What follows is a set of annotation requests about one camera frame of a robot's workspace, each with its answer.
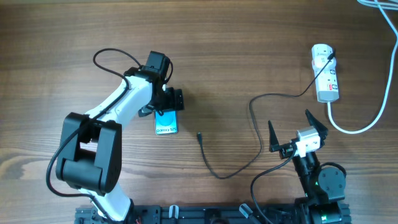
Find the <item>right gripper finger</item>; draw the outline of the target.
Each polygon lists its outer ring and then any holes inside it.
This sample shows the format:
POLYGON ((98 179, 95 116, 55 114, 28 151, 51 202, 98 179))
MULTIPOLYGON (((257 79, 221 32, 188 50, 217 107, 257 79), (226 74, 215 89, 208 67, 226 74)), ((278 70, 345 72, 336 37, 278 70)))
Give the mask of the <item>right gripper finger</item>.
POLYGON ((268 121, 268 126, 269 126, 269 151, 270 152, 279 151, 280 144, 276 136, 276 133, 274 131, 272 122, 270 120, 268 121))
POLYGON ((319 120, 317 120, 308 109, 305 110, 305 115, 309 124, 313 126, 319 133, 321 140, 325 140, 328 136, 328 128, 323 125, 319 120))

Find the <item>turquoise screen smartphone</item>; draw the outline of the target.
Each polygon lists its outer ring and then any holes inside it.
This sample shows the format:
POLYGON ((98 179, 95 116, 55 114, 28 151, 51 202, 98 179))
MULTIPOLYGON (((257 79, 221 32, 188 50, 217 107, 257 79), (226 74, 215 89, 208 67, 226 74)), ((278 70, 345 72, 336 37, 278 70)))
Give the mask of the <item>turquoise screen smartphone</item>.
POLYGON ((178 133, 177 112, 166 111, 162 116, 156 112, 155 133, 158 135, 178 133))

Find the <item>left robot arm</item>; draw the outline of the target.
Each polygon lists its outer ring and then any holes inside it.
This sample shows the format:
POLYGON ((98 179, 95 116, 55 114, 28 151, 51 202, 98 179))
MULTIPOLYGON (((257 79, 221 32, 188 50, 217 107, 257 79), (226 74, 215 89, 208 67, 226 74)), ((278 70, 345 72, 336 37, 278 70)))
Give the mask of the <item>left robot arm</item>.
POLYGON ((180 89, 167 84, 173 73, 171 60, 151 51, 146 64, 121 74, 122 82, 100 105, 84 114, 70 113, 63 122, 60 146, 51 158, 47 187, 56 195, 50 175, 77 189, 76 197, 88 197, 93 215, 78 223, 142 223, 143 214, 119 185, 122 167, 122 131, 135 116, 155 115, 159 134, 178 131, 177 112, 184 109, 180 89))

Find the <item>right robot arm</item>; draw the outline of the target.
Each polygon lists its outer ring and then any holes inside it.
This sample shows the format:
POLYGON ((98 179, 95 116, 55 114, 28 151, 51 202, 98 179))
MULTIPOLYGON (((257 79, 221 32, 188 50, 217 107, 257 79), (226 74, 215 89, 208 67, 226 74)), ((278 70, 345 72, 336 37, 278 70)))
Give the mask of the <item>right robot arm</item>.
POLYGON ((328 128, 309 110, 305 111, 309 127, 296 132, 296 138, 286 144, 278 142, 269 121, 269 150, 281 159, 294 163, 305 196, 295 199, 291 210, 292 223, 351 223, 349 205, 345 199, 346 170, 334 162, 323 164, 315 151, 325 145, 328 128))

